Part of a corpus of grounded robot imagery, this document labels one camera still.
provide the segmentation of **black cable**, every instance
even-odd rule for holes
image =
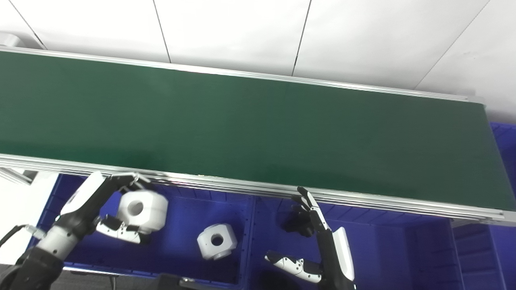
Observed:
[[[23,225],[15,225],[12,230],[10,230],[2,239],[0,239],[0,247],[7,242],[8,239],[10,239],[15,233],[17,233],[19,230],[23,229],[26,226],[26,224]]]

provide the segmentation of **robotic arm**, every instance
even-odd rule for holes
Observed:
[[[317,232],[321,263],[296,259],[274,251],[268,251],[265,259],[288,273],[317,283],[321,290],[356,289],[346,231],[340,227],[332,232],[312,194],[303,187],[297,190],[301,196],[292,197],[299,204],[294,208],[297,216],[285,225],[285,229],[288,232],[297,231],[306,237]]]
[[[117,228],[117,231],[123,228],[128,234],[133,233],[132,238],[138,241],[145,239],[145,235],[138,233],[138,227],[114,223],[116,218],[102,220],[99,212],[115,191],[124,194],[147,190],[151,186],[148,179],[134,172],[113,174],[106,179],[100,172],[93,173],[68,200],[39,243],[27,249],[15,266],[0,276],[0,290],[50,289],[63,269],[65,258],[79,241],[97,229],[98,224]]]

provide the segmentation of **green conveyor belt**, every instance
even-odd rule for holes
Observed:
[[[481,104],[0,52],[0,153],[515,210]]]

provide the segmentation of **blue bin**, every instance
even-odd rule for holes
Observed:
[[[516,125],[493,122],[491,129],[516,197]],[[516,289],[516,228],[491,225],[489,233],[506,289]]]
[[[516,125],[492,122],[491,129],[516,196]]]
[[[80,176],[60,175],[38,226],[48,230],[83,181]],[[94,233],[77,245],[66,265],[148,278],[167,272],[229,289],[316,289],[264,260],[265,253],[274,250],[320,261],[315,237],[281,229],[292,212],[290,199],[164,185],[157,185],[157,191],[169,200],[167,223],[151,234],[149,245]],[[113,195],[101,214],[116,214],[119,199],[120,194]],[[507,239],[512,232],[506,231],[513,228],[494,230],[474,224],[452,229],[449,220],[441,217],[320,206],[333,230],[346,229],[358,289],[504,290],[513,285],[513,276],[503,276],[513,271],[510,259],[516,251],[508,249],[516,236]],[[224,222],[233,227],[238,247],[228,257],[206,261],[197,236],[209,225]]]
[[[80,176],[59,176],[39,227],[50,228],[83,181]],[[167,220],[163,229],[151,234],[149,245],[132,244],[95,232],[76,246],[65,265],[140,277],[167,272],[226,288],[242,288],[247,280],[244,274],[254,196],[176,186],[156,187],[169,201]],[[102,207],[101,215],[116,215],[120,197],[120,193],[115,193]],[[197,236],[215,223],[232,226],[238,247],[228,257],[206,261],[200,253]]]
[[[256,199],[251,290],[286,290],[289,280],[302,289],[316,289],[314,284],[287,275],[272,275],[276,269],[264,260],[265,252],[274,250],[320,261],[315,236],[306,238],[281,229],[292,205],[288,199]],[[463,289],[448,219],[332,204],[321,204],[321,210],[333,230],[346,229],[357,289]],[[264,282],[264,275],[275,277],[275,282]]]

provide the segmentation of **white block with hole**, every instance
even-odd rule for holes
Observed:
[[[167,199],[151,190],[131,191],[120,199],[117,218],[126,225],[137,225],[139,232],[149,234],[165,225]]]
[[[231,254],[238,244],[233,228],[227,223],[214,224],[197,237],[197,243],[205,260],[218,260]]]

